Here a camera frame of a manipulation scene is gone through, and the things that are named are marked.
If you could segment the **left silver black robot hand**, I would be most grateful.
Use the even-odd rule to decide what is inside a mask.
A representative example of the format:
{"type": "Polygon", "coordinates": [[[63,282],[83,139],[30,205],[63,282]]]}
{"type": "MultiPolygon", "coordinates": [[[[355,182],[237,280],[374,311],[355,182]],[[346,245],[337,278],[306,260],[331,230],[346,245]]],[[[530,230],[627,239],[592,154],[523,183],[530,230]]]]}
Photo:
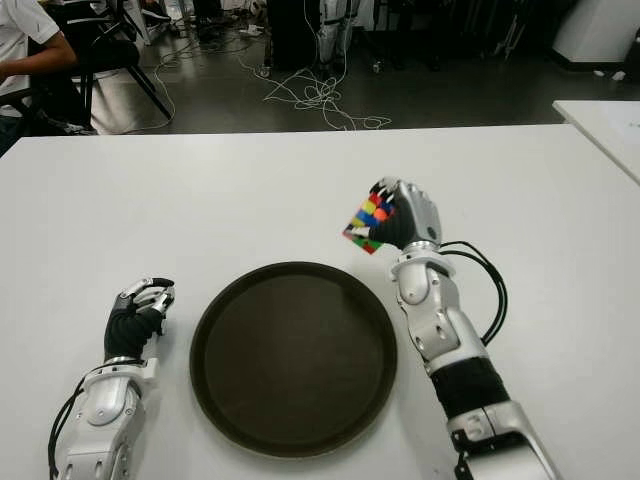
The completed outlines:
{"type": "Polygon", "coordinates": [[[167,311],[174,301],[175,283],[166,278],[146,277],[122,290],[108,317],[104,360],[140,360],[148,340],[164,334],[167,311]]]}

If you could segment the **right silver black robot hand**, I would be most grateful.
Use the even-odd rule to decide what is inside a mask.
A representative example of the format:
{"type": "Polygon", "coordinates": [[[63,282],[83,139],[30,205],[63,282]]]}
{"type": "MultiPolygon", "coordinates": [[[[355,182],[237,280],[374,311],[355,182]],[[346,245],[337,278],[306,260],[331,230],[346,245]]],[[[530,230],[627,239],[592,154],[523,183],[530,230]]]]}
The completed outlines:
{"type": "Polygon", "coordinates": [[[382,245],[404,250],[426,243],[438,250],[442,243],[435,203],[415,184],[394,177],[384,177],[370,188],[343,236],[370,254],[382,245]]]}

